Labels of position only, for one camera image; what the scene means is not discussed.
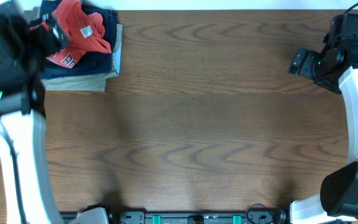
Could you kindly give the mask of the red printed t-shirt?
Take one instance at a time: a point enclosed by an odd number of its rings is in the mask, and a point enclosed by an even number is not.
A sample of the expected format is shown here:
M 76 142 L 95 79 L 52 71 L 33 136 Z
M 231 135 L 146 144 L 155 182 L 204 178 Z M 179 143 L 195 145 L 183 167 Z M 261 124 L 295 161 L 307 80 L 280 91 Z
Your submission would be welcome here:
M 42 9 L 50 7 L 70 44 L 59 52 L 46 56 L 59 67 L 78 68 L 86 62 L 85 55 L 109 55 L 116 43 L 116 13 L 108 9 L 84 6 L 79 0 L 45 1 Z

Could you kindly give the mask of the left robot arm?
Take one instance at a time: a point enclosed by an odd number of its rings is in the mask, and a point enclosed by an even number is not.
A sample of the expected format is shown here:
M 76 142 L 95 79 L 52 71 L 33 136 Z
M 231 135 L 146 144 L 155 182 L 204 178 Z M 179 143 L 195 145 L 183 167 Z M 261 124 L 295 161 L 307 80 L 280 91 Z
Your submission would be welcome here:
M 0 3 L 0 161 L 8 223 L 62 223 L 45 151 L 45 58 L 69 40 L 57 18 L 37 27 L 15 1 Z

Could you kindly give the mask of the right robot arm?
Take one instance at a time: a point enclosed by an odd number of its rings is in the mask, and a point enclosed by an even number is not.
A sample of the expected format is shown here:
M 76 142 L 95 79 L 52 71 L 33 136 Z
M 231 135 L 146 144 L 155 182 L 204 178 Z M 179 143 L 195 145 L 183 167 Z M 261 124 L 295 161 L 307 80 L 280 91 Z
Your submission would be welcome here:
M 333 17 L 321 52 L 300 48 L 288 71 L 342 95 L 346 107 L 347 164 L 326 176 L 318 194 L 290 204 L 289 223 L 358 221 L 358 14 Z

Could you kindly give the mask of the navy folded garment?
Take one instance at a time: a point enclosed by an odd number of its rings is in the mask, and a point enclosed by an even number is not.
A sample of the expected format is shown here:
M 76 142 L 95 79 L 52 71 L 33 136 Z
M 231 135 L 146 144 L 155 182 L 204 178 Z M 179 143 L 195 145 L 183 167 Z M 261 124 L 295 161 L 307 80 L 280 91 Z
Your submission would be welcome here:
M 70 44 L 45 58 L 42 78 L 94 75 L 112 70 L 117 14 L 76 0 L 43 1 L 40 15 L 58 19 Z

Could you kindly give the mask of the beige folded garment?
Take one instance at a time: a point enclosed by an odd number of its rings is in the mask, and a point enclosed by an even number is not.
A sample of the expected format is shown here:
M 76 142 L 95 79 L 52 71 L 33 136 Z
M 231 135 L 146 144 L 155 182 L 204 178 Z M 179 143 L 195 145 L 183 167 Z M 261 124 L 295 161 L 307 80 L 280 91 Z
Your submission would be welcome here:
M 117 12 L 86 4 L 81 9 L 86 14 L 97 12 L 102 15 L 106 31 L 103 39 L 110 43 L 112 52 L 88 52 L 72 69 L 46 60 L 41 80 L 47 90 L 104 91 L 107 79 L 118 77 L 112 70 L 112 54 L 116 43 L 122 43 L 124 26 L 117 22 Z

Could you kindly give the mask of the light blue folded garment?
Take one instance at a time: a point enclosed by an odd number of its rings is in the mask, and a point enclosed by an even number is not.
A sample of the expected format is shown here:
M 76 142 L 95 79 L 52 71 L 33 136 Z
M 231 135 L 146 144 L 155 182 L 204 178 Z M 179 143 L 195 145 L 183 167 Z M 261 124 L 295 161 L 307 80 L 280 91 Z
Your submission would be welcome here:
M 120 75 L 121 71 L 121 56 L 122 56 L 122 43 L 116 43 L 114 46 L 114 52 L 112 54 L 112 70 L 117 76 Z

